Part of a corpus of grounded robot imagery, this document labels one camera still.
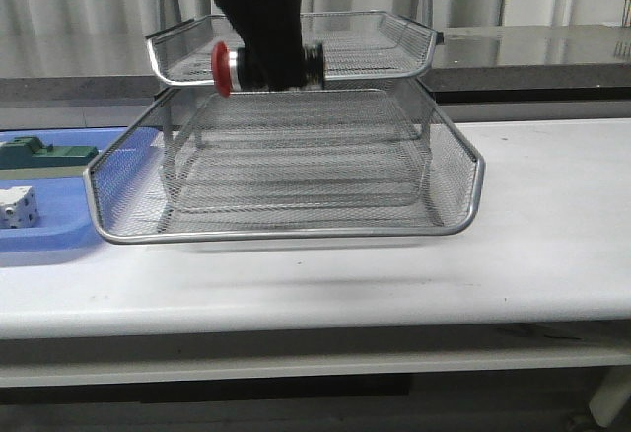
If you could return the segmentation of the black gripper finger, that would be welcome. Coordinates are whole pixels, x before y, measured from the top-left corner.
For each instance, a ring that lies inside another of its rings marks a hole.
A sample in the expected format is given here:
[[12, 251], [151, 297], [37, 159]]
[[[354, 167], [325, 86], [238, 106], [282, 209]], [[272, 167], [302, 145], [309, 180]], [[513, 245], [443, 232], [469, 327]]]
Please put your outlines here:
[[300, 19], [302, 0], [215, 0], [240, 35], [243, 89], [284, 91], [307, 84]]

